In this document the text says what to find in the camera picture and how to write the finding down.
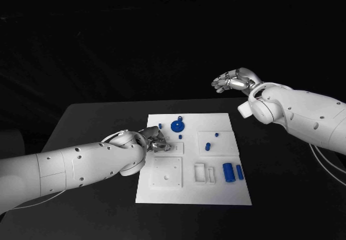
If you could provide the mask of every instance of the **dark gray table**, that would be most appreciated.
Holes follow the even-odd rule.
[[[278,124],[242,118],[238,106],[245,101],[241,97],[73,104],[43,152],[98,142],[124,129],[141,130],[148,114],[228,113],[252,206],[135,203],[140,173],[117,174],[37,206],[10,210],[0,239],[343,239],[346,188],[327,175],[306,142]],[[337,162],[332,151],[323,153]]]

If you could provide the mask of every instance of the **black background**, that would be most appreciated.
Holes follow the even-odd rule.
[[[346,102],[340,10],[236,0],[3,6],[0,128],[20,129],[37,153],[71,104],[244,97],[210,87],[241,67]]]

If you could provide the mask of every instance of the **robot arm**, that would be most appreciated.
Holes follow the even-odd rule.
[[[244,67],[222,74],[210,85],[218,93],[236,89],[246,94],[248,101],[238,107],[244,118],[254,115],[261,123],[280,124],[304,142],[346,155],[346,104],[342,101],[262,82]]]
[[[124,130],[110,137],[101,142],[0,159],[0,214],[45,195],[105,180],[118,172],[123,176],[135,174],[146,164],[147,152],[170,150],[157,126],[138,132]]]

